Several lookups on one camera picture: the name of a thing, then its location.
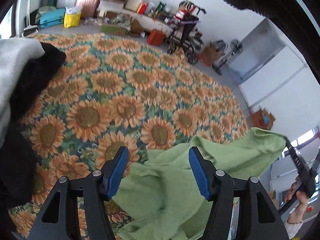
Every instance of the person's hand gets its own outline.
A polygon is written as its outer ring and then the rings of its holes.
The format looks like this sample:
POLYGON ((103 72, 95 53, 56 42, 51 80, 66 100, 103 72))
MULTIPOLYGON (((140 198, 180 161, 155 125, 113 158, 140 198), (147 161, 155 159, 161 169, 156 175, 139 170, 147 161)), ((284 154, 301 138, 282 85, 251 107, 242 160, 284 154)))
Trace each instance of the person's hand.
MULTIPOLYGON (((293 192, 295 191, 295 188, 297 186, 298 179, 299 179, 299 176, 296 177, 296 182, 292 183, 291 188, 289 189, 289 191, 287 192, 287 194, 284 197, 284 201, 288 202, 292 198, 293 192)), ((296 197, 298 200, 300 200, 300 204, 299 204, 299 206, 297 206, 295 211, 293 211, 292 214, 289 216, 289 218, 287 220, 287 222, 289 224, 300 223, 302 216, 308 206, 309 199, 308 199, 305 192, 301 192, 298 190, 296 193, 296 197)))

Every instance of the white wall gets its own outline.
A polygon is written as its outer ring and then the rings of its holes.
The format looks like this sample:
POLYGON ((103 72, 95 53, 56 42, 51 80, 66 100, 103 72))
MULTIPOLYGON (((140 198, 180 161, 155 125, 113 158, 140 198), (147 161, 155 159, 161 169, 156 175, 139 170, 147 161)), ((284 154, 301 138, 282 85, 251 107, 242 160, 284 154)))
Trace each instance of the white wall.
POLYGON ((320 124, 320 85, 311 70, 304 67, 259 105, 276 118, 272 131, 295 140, 320 124))
MULTIPOLYGON (((178 8, 183 0, 147 0, 155 4, 159 1, 169 6, 178 8)), ((203 40, 211 41, 223 39, 230 45, 232 39, 242 40, 247 36, 263 19, 250 10, 240 11, 225 3, 223 0, 190 0, 206 9, 207 14, 201 15, 199 24, 203 32, 203 40)))
POLYGON ((301 60, 302 62, 306 63, 306 60, 304 56, 301 54, 301 52, 297 49, 297 47, 290 41, 290 39, 272 22, 268 19, 269 23, 271 26, 276 30, 276 33, 278 34, 279 38, 288 46, 293 53, 295 53, 301 60))
MULTIPOLYGON (((300 153, 308 163, 313 160, 317 154, 320 145, 320 139, 317 138, 302 149, 300 153)), ((290 156, 275 161, 272 164, 271 169, 271 182, 270 189, 277 192, 286 191, 291 187, 291 184, 295 181, 298 172, 290 156)))
MULTIPOLYGON (((40 7, 41 0, 30 1, 30 12, 40 7)), ((16 9, 16 34, 21 36, 23 29, 25 28, 23 18, 27 15, 28 0, 18 0, 16 9)))

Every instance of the orange bag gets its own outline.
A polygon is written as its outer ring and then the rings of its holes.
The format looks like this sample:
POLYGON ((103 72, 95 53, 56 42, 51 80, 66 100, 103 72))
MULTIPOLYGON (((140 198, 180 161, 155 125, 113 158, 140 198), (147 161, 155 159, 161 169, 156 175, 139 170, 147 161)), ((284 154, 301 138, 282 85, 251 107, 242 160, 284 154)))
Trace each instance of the orange bag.
POLYGON ((147 39, 147 43, 153 46, 160 46, 166 38, 165 33, 161 30, 153 29, 147 39))

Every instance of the sunflower blanket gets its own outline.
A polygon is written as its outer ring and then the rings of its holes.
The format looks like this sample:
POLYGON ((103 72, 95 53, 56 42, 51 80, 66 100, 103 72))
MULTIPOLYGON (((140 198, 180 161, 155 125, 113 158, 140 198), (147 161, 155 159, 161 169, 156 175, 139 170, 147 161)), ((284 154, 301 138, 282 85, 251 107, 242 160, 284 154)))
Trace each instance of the sunflower blanket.
MULTIPOLYGON (((166 150, 194 135, 227 143, 247 133, 232 91, 177 56, 103 33, 35 38, 67 60, 21 120, 42 157, 32 201, 10 210, 23 237, 59 177, 85 177, 120 146, 130 153, 126 176, 149 149, 166 150)), ((88 239, 83 199, 78 205, 81 236, 88 239)), ((132 221, 113 201, 106 209, 115 233, 132 221)))

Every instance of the green box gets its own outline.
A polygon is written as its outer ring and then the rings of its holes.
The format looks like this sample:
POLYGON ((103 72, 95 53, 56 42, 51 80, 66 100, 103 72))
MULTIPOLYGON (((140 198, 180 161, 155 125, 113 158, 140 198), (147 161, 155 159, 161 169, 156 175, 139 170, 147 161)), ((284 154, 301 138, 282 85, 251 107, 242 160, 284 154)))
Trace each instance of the green box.
POLYGON ((127 35, 128 33, 128 30, 126 28, 119 27, 117 25, 110 24, 110 23, 102 24, 100 31, 104 33, 112 34, 112 35, 118 35, 118 36, 127 35))

